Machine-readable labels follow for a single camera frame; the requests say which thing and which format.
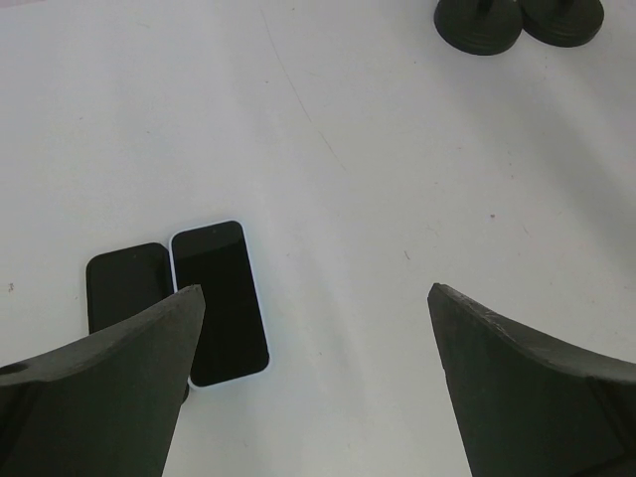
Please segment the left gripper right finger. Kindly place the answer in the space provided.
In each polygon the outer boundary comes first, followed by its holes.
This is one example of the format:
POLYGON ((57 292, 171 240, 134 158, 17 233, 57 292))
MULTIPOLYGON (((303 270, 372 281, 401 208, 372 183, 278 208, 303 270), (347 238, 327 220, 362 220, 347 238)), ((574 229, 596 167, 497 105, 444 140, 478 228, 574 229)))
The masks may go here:
POLYGON ((434 284, 427 302, 472 475, 634 475, 634 364, 506 318, 445 284, 434 284))

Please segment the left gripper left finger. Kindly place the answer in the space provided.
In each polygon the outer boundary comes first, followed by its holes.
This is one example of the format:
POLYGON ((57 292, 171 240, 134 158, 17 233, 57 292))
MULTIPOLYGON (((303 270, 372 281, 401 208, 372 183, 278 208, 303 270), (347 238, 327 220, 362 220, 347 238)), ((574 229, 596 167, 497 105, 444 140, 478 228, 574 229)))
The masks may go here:
POLYGON ((2 367, 2 475, 162 475, 204 312, 201 287, 189 286, 2 367))

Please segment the black smartphone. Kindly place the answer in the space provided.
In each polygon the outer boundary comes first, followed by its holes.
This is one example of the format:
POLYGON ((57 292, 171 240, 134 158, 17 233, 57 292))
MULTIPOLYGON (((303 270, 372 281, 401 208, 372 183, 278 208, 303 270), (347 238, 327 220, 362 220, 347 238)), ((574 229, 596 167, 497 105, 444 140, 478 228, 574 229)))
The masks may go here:
POLYGON ((169 253, 158 242, 93 257, 85 268, 88 332, 134 316, 174 293, 169 253))

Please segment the black phone stand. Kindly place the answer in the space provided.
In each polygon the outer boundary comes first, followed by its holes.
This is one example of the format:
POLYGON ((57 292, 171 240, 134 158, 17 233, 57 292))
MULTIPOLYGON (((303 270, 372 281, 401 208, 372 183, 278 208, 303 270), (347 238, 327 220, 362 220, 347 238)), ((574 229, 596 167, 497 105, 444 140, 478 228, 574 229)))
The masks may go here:
POLYGON ((441 0, 433 22, 446 43, 475 56, 508 51, 523 29, 521 8, 512 0, 441 0))
POLYGON ((604 21, 599 0, 524 0, 519 4, 524 30, 536 40, 560 48, 589 43, 604 21))

